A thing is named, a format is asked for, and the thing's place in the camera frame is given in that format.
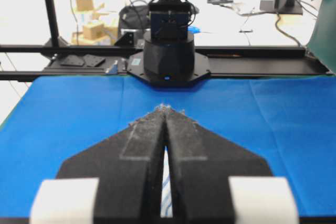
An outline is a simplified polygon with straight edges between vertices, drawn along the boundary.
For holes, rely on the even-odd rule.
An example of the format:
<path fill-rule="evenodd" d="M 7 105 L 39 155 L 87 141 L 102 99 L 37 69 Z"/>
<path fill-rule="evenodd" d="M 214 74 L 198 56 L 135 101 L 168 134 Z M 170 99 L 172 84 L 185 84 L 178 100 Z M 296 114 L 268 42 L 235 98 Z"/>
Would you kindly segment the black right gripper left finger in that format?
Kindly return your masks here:
<path fill-rule="evenodd" d="M 142 223 L 160 212 L 165 114 L 155 110 L 63 161 L 31 223 Z"/>

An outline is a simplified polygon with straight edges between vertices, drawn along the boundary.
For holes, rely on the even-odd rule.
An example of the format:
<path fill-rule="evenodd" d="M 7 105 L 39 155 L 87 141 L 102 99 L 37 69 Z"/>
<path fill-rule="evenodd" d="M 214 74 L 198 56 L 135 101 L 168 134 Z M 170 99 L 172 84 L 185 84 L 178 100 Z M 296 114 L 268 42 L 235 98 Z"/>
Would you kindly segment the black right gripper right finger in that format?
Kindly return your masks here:
<path fill-rule="evenodd" d="M 172 109 L 165 125 L 177 223 L 299 222 L 287 180 L 262 156 Z"/>

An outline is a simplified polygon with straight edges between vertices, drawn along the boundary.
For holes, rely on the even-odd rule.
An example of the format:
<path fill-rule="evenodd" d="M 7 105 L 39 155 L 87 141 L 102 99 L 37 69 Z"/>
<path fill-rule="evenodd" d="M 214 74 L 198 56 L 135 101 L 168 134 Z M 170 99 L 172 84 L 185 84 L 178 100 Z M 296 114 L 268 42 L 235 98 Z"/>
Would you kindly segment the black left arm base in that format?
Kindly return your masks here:
<path fill-rule="evenodd" d="M 144 48 L 130 56 L 127 73 L 155 87 L 189 87 L 210 76 L 209 58 L 195 51 L 194 35 L 184 40 L 154 40 L 144 34 Z"/>

